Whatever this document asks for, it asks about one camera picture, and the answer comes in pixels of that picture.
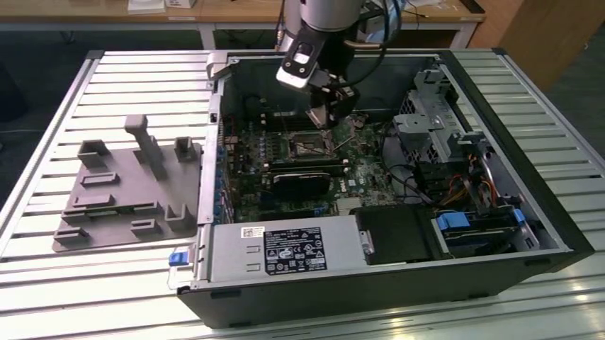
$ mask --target metal bracket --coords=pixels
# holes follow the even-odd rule
[[[209,80],[217,80],[229,72],[229,53],[226,51],[213,51],[206,60],[206,72]]]

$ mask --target blue tab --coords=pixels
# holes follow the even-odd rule
[[[448,229],[448,221],[445,220],[444,216],[437,217],[437,225],[440,230]]]
[[[448,212],[437,219],[438,228],[446,230],[449,228],[470,227],[469,219],[464,212]]]
[[[181,253],[173,253],[169,258],[169,264],[171,267],[177,266],[187,266],[190,264],[190,260],[187,259],[187,251]]]
[[[522,223],[526,221],[526,216],[522,214],[521,209],[514,210],[514,218],[517,219],[520,225],[522,225]]]

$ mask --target wire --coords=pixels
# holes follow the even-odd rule
[[[410,4],[414,7],[414,12],[416,12],[414,13],[416,14],[416,30],[420,30],[420,17],[421,17],[421,15],[418,14],[418,7],[416,7],[416,4],[410,0],[408,0],[408,4]]]
[[[281,24],[283,22],[283,8],[286,7],[286,0],[282,0],[282,6],[281,6],[281,16],[277,19],[277,24],[275,24],[275,46],[279,46],[282,43],[278,39],[278,33],[281,31]]]
[[[241,34],[241,33],[245,33],[247,30],[243,30],[242,32],[238,32],[238,31],[234,31],[234,30],[225,30],[225,34],[230,37],[231,41],[237,41],[238,43],[241,43],[247,49],[251,49],[257,44],[258,42],[261,41],[262,37],[265,36],[265,33],[266,31],[262,30],[261,31],[261,34],[258,35],[257,39],[253,41],[253,42],[246,42],[243,41],[241,38],[238,38],[234,33],[237,34]]]
[[[315,149],[311,149],[310,147],[306,147],[306,146],[305,146],[303,144],[301,144],[301,143],[294,143],[294,145],[298,146],[298,147],[302,147],[303,149],[307,149],[309,151],[313,151],[313,152],[317,153],[317,154],[326,154],[325,152],[321,152],[321,151],[318,151],[318,150],[315,150]]]
[[[386,47],[388,45],[396,40],[400,31],[401,31],[401,25],[402,25],[402,19],[401,19],[401,8],[400,8],[400,2],[398,0],[392,0],[393,2],[393,7],[396,8],[396,17],[397,17],[397,29],[393,32],[393,35],[389,32],[390,29],[390,20],[389,20],[389,6],[386,4],[386,0],[381,0],[382,6],[384,6],[384,17],[385,17],[385,36],[384,36],[384,43],[381,44],[381,53],[378,55],[378,58],[374,60],[374,64],[372,65],[370,69],[364,73],[360,78],[352,81],[346,81],[345,83],[337,83],[329,86],[330,89],[342,89],[344,87],[350,87],[357,84],[360,84],[369,76],[370,74],[374,73],[380,65],[382,64],[382,61],[385,60],[385,55],[386,55]]]
[[[496,186],[494,184],[485,178],[485,177],[481,177],[481,183],[484,183],[485,185],[488,185],[488,187],[490,188],[490,199],[492,199],[492,203],[494,206],[497,206],[497,192],[496,192]]]
[[[454,177],[452,177],[449,195],[452,195],[452,193],[454,192],[454,180],[461,179],[461,178],[462,178],[462,175],[454,175]]]
[[[6,130],[0,131],[0,135],[6,133],[27,133],[27,132],[44,132],[44,130]]]
[[[350,140],[354,139],[356,136],[350,136],[334,149],[332,149],[332,151],[337,151],[338,149],[341,149],[341,147],[349,143]]]
[[[421,18],[428,18],[428,17],[429,17],[426,14],[418,14],[418,13],[406,11],[405,9],[402,10],[402,12],[406,12],[406,13],[409,13],[409,14],[414,14],[416,16],[420,16]]]

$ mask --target metal grating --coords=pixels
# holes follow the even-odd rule
[[[600,159],[596,160],[549,105],[539,102],[529,92],[512,92],[520,91],[521,87],[528,89],[526,84],[492,51],[457,52],[457,56],[482,91],[489,91],[494,110],[597,249],[591,258],[559,273],[529,279],[497,297],[301,320],[253,329],[213,331],[167,287],[169,254],[189,240],[92,249],[78,254],[51,251],[51,235],[59,225],[58,212],[63,209],[79,166],[75,154],[83,138],[102,136],[111,140],[108,146],[114,148],[134,145],[119,127],[127,113],[146,113],[150,122],[154,121],[151,133],[159,136],[161,143],[178,135],[193,135],[202,143],[205,140],[206,53],[107,52],[99,66],[94,62],[91,70],[80,72],[84,86],[75,86],[72,102],[76,105],[70,105],[68,100],[66,112],[60,108],[58,117],[66,115],[67,118],[58,128],[42,165],[30,169],[34,177],[23,187],[24,197],[18,201],[23,206],[18,204],[7,220],[0,238],[0,251],[3,242],[8,242],[0,263],[0,338],[603,337],[605,186]],[[541,120],[532,120],[537,115]],[[525,119],[524,125],[518,125],[514,117]]]

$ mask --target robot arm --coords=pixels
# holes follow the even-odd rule
[[[360,24],[377,16],[388,17],[382,7],[366,0],[286,0],[286,31],[281,50],[287,51],[277,73],[282,85],[310,93],[307,114],[315,126],[332,128],[358,102],[360,93],[346,77],[356,48],[382,49],[385,44],[354,42]],[[400,13],[398,0],[393,0]],[[385,20],[388,35],[389,23]]]

